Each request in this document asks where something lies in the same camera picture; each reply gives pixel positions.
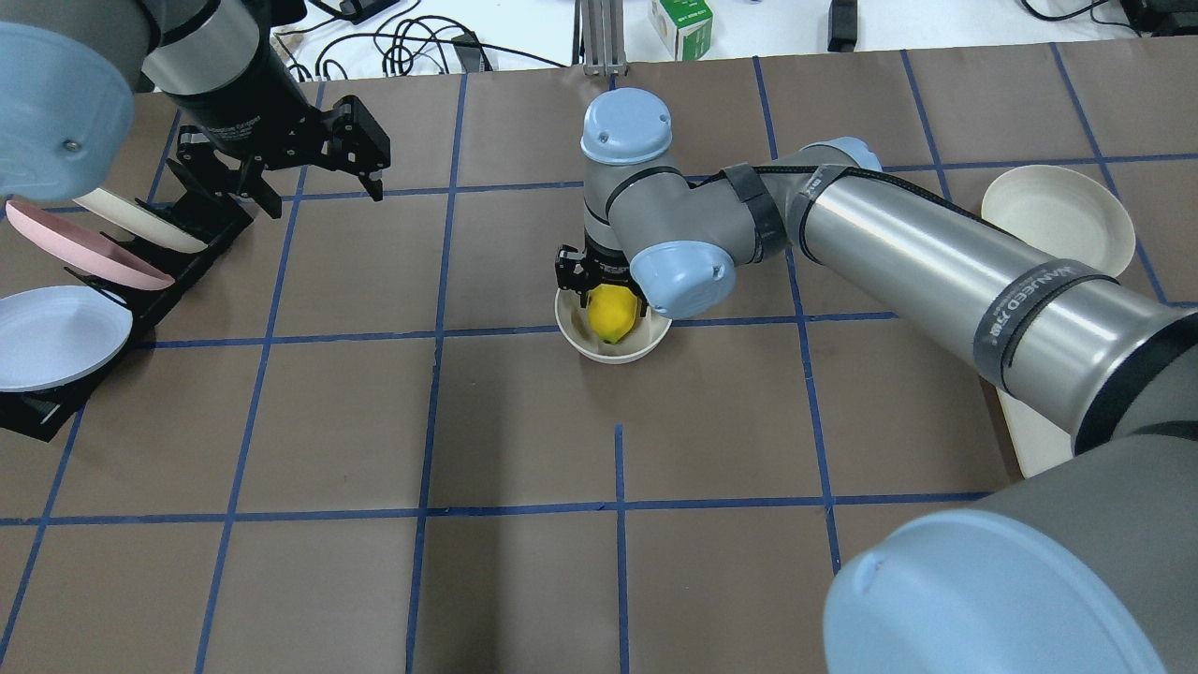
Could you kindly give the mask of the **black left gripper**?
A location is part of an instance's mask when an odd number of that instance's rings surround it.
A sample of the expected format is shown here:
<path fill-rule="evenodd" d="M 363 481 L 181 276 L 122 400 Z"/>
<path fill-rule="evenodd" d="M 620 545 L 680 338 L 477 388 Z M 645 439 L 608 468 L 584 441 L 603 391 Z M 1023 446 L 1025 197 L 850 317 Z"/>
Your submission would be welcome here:
<path fill-rule="evenodd" d="M 252 199 L 265 213 L 282 215 L 282 196 L 264 180 L 267 170 L 320 166 L 317 195 L 385 200 L 391 139 L 365 103 L 346 95 L 327 111 L 300 89 L 219 89 L 175 95 L 212 150 L 179 140 L 177 158 L 211 192 Z"/>

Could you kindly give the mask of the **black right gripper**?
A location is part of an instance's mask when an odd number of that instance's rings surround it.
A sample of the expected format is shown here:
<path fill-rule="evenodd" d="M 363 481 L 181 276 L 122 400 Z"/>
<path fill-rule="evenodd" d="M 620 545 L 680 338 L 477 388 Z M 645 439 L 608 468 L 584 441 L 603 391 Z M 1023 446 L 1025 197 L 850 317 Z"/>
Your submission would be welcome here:
<path fill-rule="evenodd" d="M 559 290 L 577 295 L 580 306 L 588 306 L 588 295 L 603 285 L 633 291 L 637 310 L 647 310 L 641 287 L 634 280 L 633 266 L 622 255 L 609 255 L 589 245 L 577 249 L 561 245 L 555 256 L 555 277 Z"/>

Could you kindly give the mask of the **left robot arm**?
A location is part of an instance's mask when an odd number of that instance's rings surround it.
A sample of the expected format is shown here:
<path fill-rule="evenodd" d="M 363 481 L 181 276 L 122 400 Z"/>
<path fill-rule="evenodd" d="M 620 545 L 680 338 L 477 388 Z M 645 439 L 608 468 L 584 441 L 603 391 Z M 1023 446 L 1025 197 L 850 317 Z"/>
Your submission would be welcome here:
<path fill-rule="evenodd" d="M 4 196 L 56 204 L 99 187 L 150 81 L 190 120 L 181 183 L 210 200 L 248 198 L 270 215 L 266 171 L 319 166 L 385 198 L 385 128 L 355 95 L 317 110 L 270 44 L 304 1 L 5 1 Z"/>

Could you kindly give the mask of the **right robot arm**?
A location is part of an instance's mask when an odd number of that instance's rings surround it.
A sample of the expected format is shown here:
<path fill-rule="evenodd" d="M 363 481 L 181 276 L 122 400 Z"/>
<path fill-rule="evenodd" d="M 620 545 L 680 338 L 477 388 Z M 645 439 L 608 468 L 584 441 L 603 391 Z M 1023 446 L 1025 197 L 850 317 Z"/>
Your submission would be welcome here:
<path fill-rule="evenodd" d="M 791 245 L 890 304 L 1073 439 L 1073 457 L 901 526 L 823 608 L 831 673 L 1193 673 L 1194 312 L 882 172 L 857 138 L 689 183 L 642 89 L 586 109 L 583 251 L 558 285 L 666 318 Z"/>

